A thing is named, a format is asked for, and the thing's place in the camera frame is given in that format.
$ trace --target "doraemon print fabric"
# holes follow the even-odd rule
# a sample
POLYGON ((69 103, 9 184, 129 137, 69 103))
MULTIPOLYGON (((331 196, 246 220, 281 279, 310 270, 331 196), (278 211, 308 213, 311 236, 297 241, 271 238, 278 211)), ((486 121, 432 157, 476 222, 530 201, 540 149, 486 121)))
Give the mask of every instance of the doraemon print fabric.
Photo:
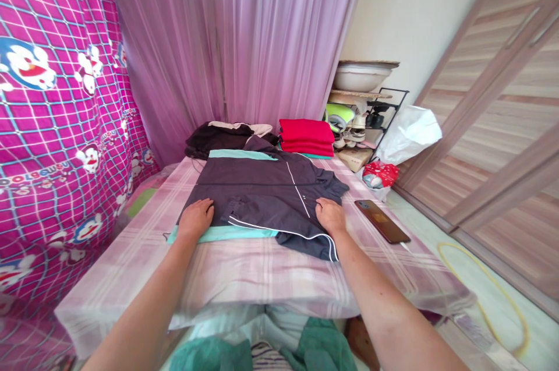
POLYGON ((54 307, 158 171, 114 0, 0 0, 0 368, 72 354, 54 307))

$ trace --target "wardrobe handle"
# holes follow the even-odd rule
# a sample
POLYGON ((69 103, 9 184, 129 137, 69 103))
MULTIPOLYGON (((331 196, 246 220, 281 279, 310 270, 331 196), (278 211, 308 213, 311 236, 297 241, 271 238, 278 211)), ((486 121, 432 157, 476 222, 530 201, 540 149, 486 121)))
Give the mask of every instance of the wardrobe handle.
POLYGON ((539 6, 539 7, 534 8, 534 10, 532 10, 532 13, 530 13, 528 15, 528 17, 526 19, 524 19, 524 21, 521 23, 520 27, 516 30, 516 33, 514 35, 512 35, 512 37, 508 40, 507 44, 505 45, 505 49, 509 49, 512 46, 512 44, 514 43, 516 38, 522 33, 522 31, 524 30, 526 25, 528 23, 530 23, 530 20, 532 20, 534 18, 534 16, 537 14, 537 12, 540 10, 540 8, 542 8, 542 7, 539 6))
POLYGON ((551 19, 549 19, 549 21, 546 23, 546 25, 543 27, 543 29, 541 29, 538 32, 538 34, 534 36, 534 39, 532 39, 532 42, 530 42, 531 47, 534 46, 535 44, 537 44, 540 41, 542 36, 545 35, 545 33, 549 30, 551 25, 557 21, 557 19, 559 19, 559 11, 557 11, 555 13, 555 15, 551 19))

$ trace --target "folded red clothing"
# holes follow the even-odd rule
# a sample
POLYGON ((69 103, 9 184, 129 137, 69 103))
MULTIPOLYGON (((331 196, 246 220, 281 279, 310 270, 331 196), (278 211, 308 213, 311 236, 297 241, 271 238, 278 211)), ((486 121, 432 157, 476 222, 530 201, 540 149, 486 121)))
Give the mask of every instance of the folded red clothing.
POLYGON ((281 135, 284 141, 312 141, 331 144, 334 133, 330 124, 311 119, 280 119, 281 135))
POLYGON ((287 142, 282 142, 281 149, 290 153, 306 153, 325 157, 334 156, 332 144, 311 143, 311 145, 300 145, 299 143, 290 144, 287 142))
POLYGON ((314 141, 281 141, 281 147, 286 149, 301 149, 301 148, 309 148, 309 149, 316 149, 316 150, 331 150, 332 144, 327 143, 320 143, 314 141))

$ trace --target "white basin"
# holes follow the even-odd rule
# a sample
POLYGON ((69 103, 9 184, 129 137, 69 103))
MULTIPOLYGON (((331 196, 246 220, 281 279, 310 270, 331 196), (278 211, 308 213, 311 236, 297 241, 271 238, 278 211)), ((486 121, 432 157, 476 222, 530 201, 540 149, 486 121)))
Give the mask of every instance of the white basin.
POLYGON ((370 62, 339 64, 333 89, 368 93, 382 84, 391 73, 391 68, 370 62))

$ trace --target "pink checkered fabric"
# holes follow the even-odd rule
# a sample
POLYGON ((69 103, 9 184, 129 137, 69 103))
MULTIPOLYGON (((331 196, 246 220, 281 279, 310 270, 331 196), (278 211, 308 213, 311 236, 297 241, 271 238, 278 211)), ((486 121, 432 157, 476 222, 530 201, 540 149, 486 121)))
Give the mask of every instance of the pink checkered fabric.
POLYGON ((51 368, 54 307, 158 170, 114 0, 0 0, 0 368, 51 368))
MULTIPOLYGON (((337 159, 313 160, 350 186, 343 196, 348 229, 356 242, 419 309, 451 315, 475 296, 382 203, 411 238, 411 253, 391 246, 354 205, 374 199, 364 183, 337 159)), ((56 309, 76 344, 90 355, 165 256, 173 229, 205 162, 185 158, 149 204, 116 238, 56 309)), ((199 244, 172 328, 200 323, 240 303, 274 304, 325 318, 356 316, 358 306, 338 263, 290 250, 274 238, 199 244)))

